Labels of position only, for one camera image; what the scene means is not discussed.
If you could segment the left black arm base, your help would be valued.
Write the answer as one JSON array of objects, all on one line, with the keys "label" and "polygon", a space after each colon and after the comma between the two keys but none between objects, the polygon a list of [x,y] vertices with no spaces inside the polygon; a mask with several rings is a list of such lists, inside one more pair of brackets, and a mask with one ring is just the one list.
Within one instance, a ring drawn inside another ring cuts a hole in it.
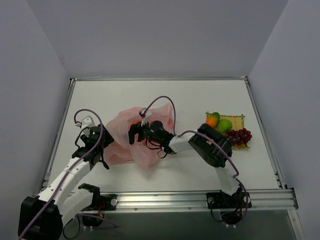
[{"label": "left black arm base", "polygon": [[86,227],[99,227],[106,220],[105,212],[115,211],[117,209],[117,195],[116,194],[107,194],[101,195],[97,199],[94,199],[92,203],[83,209],[83,211],[96,211],[96,213],[87,213],[86,216],[82,216],[81,220],[84,226]]}]

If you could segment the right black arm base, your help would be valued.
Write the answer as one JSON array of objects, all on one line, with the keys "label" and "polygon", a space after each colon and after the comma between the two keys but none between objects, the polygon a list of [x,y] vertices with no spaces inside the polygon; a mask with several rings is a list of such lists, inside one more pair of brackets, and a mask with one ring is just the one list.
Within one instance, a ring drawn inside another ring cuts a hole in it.
[{"label": "right black arm base", "polygon": [[235,228],[252,207],[250,194],[239,190],[233,195],[222,191],[206,193],[207,208],[211,217],[218,223]]}]

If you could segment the orange fake fruit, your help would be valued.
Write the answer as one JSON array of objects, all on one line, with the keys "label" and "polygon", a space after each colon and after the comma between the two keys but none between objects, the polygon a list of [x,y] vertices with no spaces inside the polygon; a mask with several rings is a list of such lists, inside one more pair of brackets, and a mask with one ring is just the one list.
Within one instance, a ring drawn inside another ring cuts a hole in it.
[{"label": "orange fake fruit", "polygon": [[220,114],[218,112],[208,113],[205,123],[212,128],[215,128],[220,121]]}]

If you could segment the green fake fruit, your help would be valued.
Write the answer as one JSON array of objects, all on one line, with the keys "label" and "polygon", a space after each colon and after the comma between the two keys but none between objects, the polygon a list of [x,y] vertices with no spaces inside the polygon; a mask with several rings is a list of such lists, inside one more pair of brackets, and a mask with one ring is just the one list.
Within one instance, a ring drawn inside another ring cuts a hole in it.
[{"label": "green fake fruit", "polygon": [[225,134],[229,132],[232,127],[232,122],[229,119],[220,119],[216,128],[220,133]]}]

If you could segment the dark red fake grapes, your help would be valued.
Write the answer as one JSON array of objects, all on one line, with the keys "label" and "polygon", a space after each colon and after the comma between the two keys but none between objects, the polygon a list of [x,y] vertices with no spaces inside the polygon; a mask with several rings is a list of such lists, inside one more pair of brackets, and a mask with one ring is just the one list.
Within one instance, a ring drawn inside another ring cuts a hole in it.
[{"label": "dark red fake grapes", "polygon": [[246,128],[238,130],[232,129],[227,132],[225,136],[231,141],[234,147],[246,147],[253,137],[251,132]]}]

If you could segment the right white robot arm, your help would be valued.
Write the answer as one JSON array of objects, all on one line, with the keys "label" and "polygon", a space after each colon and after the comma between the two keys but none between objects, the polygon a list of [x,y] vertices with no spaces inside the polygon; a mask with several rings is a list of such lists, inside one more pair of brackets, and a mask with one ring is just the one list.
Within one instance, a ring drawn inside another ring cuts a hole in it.
[{"label": "right white robot arm", "polygon": [[165,130],[161,121],[132,124],[128,131],[129,144],[135,141],[155,144],[155,150],[164,155],[176,155],[194,150],[208,165],[214,167],[222,192],[223,203],[234,206],[240,201],[244,191],[238,179],[239,170],[231,160],[232,142],[208,124],[202,124],[197,130],[186,130],[180,135]]}]

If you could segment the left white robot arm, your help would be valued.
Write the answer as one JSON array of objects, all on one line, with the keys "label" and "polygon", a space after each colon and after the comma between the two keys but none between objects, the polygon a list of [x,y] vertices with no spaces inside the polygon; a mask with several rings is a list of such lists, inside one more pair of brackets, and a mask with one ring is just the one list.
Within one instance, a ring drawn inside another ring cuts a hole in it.
[{"label": "left white robot arm", "polygon": [[18,239],[57,240],[80,211],[100,207],[103,200],[99,187],[79,182],[103,161],[104,149],[114,139],[102,124],[86,130],[88,133],[80,132],[84,146],[73,153],[59,176],[37,196],[23,200]]}]

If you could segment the pink plastic bag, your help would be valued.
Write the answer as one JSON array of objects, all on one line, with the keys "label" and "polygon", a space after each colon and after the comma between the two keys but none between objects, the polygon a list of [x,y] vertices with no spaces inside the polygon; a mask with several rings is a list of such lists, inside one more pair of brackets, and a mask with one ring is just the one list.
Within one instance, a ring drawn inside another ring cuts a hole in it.
[{"label": "pink plastic bag", "polygon": [[106,124],[105,128],[114,139],[114,142],[104,149],[103,156],[108,165],[135,163],[148,170],[159,160],[158,151],[146,147],[144,141],[138,142],[137,136],[134,137],[133,144],[129,143],[131,125],[142,120],[139,115],[141,109],[136,106],[123,110]]}]

